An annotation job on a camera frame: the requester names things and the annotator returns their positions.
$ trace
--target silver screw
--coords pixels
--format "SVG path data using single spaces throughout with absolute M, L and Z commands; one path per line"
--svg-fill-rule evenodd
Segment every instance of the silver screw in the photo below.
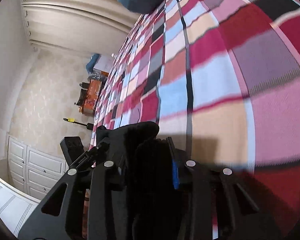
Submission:
M 104 163 L 104 166 L 105 167 L 112 167 L 113 166 L 113 161 L 106 161 L 105 163 Z
M 225 168 L 225 169 L 223 169 L 223 174 L 225 174 L 225 175 L 231 175 L 232 174 L 232 170 L 229 169 L 229 168 Z
M 72 175 L 75 175 L 75 174 L 77 174 L 77 170 L 76 169 L 69 169 L 68 175 L 72 176 Z
M 189 160 L 189 161 L 186 162 L 186 165 L 187 165 L 188 167 L 193 167 L 193 166 L 195 166 L 195 161 Z

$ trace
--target drawer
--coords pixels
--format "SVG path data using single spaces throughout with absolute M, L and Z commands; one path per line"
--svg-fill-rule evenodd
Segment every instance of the drawer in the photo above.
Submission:
M 36 170 L 27 165 L 26 167 L 26 181 L 37 185 L 39 188 L 52 188 L 60 179 L 42 171 Z
M 15 159 L 20 163 L 26 163 L 27 146 L 9 137 L 8 159 Z
M 61 177 L 65 171 L 66 160 L 28 147 L 26 164 L 46 174 Z
M 34 185 L 32 183 L 27 183 L 26 187 L 27 187 L 28 195 L 37 198 L 39 200 L 42 200 L 50 190 L 50 188 L 48 189 L 45 187 L 38 187 L 37 185 Z
M 20 181 L 13 176 L 11 176 L 11 182 L 13 187 L 27 194 L 26 182 Z
M 26 180 L 25 164 L 16 161 L 14 158 L 9 159 L 8 164 L 9 164 L 9 170 L 11 174 L 15 174 L 19 176 L 21 179 Z

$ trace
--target black pole with yellow tag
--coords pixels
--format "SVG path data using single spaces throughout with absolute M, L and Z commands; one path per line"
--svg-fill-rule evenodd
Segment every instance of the black pole with yellow tag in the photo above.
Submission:
M 81 123 L 81 122 L 76 122 L 74 120 L 74 118 L 64 118 L 63 120 L 65 120 L 66 122 L 72 122 L 72 123 L 76 123 L 76 124 L 79 124 L 79 125 L 83 125 L 85 126 L 88 130 L 93 130 L 93 123 L 87 123 L 87 124 L 84 124 L 84 123 Z

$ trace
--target wallpaper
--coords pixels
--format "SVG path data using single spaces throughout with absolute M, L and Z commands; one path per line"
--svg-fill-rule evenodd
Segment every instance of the wallpaper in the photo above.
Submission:
M 81 87 L 87 82 L 85 65 L 90 59 L 58 51 L 41 50 L 18 97 L 10 135 L 44 153 L 62 157 L 60 141 L 65 136 L 80 136 L 88 148 L 91 131 L 65 122 L 93 123 L 93 117 L 79 113 L 77 102 Z

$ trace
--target bedspread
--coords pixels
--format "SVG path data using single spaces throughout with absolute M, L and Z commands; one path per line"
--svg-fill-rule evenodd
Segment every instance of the bedspread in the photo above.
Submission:
M 300 216 L 298 0 L 165 0 L 141 16 L 101 93 L 91 146 L 99 125 L 142 121 L 196 161 L 250 171 L 290 230 Z

